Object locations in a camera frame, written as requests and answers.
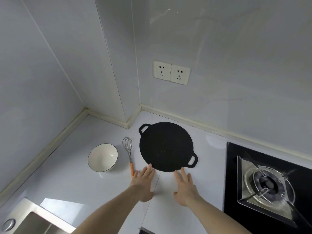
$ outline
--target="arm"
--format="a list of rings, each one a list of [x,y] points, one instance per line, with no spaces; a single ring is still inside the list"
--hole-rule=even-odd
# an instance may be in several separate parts
[[[193,184],[191,174],[186,175],[184,168],[181,168],[181,173],[182,177],[179,176],[177,171],[174,171],[178,184],[178,190],[174,192],[174,199],[179,205],[189,207],[192,210],[207,233],[251,234],[230,216],[205,201]]]
[[[139,175],[135,171],[130,186],[94,211],[72,234],[117,234],[137,202],[149,201],[154,196],[151,192],[154,174],[151,164]]]

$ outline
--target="stove burner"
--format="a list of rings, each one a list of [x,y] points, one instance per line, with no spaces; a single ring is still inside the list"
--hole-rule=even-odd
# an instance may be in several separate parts
[[[285,188],[279,181],[278,177],[273,173],[265,170],[262,170],[262,173],[260,171],[256,171],[249,177],[249,181],[254,192],[258,192],[264,188],[268,189],[268,191],[261,196],[262,199],[269,202],[280,201],[283,199],[281,194],[285,194]]]

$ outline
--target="black stove top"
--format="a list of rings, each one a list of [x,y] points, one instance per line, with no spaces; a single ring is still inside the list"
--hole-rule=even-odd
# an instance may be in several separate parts
[[[224,212],[251,233],[312,233],[312,170],[227,144]]]

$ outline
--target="baseboard trim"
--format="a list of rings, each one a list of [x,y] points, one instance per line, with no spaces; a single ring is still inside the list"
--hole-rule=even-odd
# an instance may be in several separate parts
[[[60,132],[22,171],[0,192],[0,207],[13,193],[34,173],[34,171],[53,153],[53,151],[69,136],[70,133],[86,118],[84,109],[76,118]]]
[[[89,115],[91,115],[91,116],[94,116],[96,118],[102,119],[102,120],[107,121],[107,122],[110,122],[110,123],[115,124],[117,126],[121,126],[123,128],[129,129],[131,127],[132,123],[135,121],[135,119],[139,115],[139,113],[141,111],[141,105],[139,105],[136,108],[135,112],[131,115],[131,117],[129,118],[129,120],[127,122],[119,121],[119,120],[114,119],[112,117],[98,113],[92,109],[87,109],[87,111],[88,111]]]
[[[141,104],[141,107],[142,107],[143,111],[147,111],[147,112],[150,112],[150,113],[153,113],[153,114],[165,117],[165,118],[169,118],[169,119],[172,119],[174,121],[178,121],[178,122],[181,122],[183,124],[193,126],[193,127],[198,128],[198,129],[205,130],[205,131],[211,132],[213,134],[217,134],[217,135],[220,135],[220,136],[232,139],[232,140],[236,140],[236,141],[240,141],[240,142],[252,142],[252,143],[255,143],[258,145],[262,145],[265,147],[269,147],[271,149],[281,151],[283,153],[288,153],[288,154],[298,156],[298,157],[301,157],[301,158],[304,158],[307,160],[312,160],[312,156],[309,156],[308,154],[305,154],[305,153],[290,150],[290,149],[284,148],[284,147],[279,146],[279,145],[271,144],[271,143],[268,143],[268,142],[265,142],[265,141],[262,141],[259,139],[255,139],[255,138],[252,138],[249,136],[245,136],[245,135],[242,135],[239,133],[235,133],[232,131],[223,130],[223,129],[220,129],[220,128],[217,128],[214,126],[210,126],[208,124],[203,124],[201,122],[197,122],[197,121],[185,118],[185,117],[181,117],[181,116],[173,114],[173,113],[168,113],[168,112],[165,112],[165,111],[162,111],[162,110],[159,110],[159,109],[156,109],[156,108],[144,105],[144,104]]]

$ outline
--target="electrical outlet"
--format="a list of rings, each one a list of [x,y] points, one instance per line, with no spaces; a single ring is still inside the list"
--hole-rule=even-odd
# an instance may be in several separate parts
[[[179,84],[188,84],[191,68],[171,65],[170,81]]]
[[[154,78],[170,80],[171,64],[160,61],[153,62]]]

